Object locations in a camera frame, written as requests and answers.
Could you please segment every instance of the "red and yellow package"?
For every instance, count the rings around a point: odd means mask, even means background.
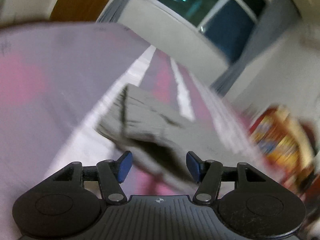
[[[281,183],[300,193],[313,172],[314,153],[299,122],[283,106],[268,108],[252,125],[250,133],[268,164],[284,171]]]

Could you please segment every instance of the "ribbed gray plate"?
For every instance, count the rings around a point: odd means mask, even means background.
[[[132,196],[125,205],[107,208],[88,231],[68,239],[246,240],[226,228],[210,207],[194,205],[187,196]]]

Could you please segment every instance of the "gray curtain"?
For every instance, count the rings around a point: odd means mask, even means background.
[[[272,0],[254,28],[238,61],[211,85],[211,89],[225,96],[245,67],[295,24],[299,17],[292,0]]]
[[[117,22],[129,0],[113,0],[97,22]]]

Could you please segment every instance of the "blue window panel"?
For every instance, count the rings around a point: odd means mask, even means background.
[[[204,35],[227,57],[237,61],[255,24],[235,0],[230,0],[209,21]]]

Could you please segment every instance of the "silver screw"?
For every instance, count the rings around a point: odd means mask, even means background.
[[[208,202],[211,199],[209,194],[201,193],[196,196],[196,199],[202,202]]]
[[[123,198],[124,198],[124,196],[119,193],[114,193],[114,194],[111,194],[108,196],[108,199],[110,199],[111,201],[114,201],[114,202],[121,201],[121,200],[123,200]]]

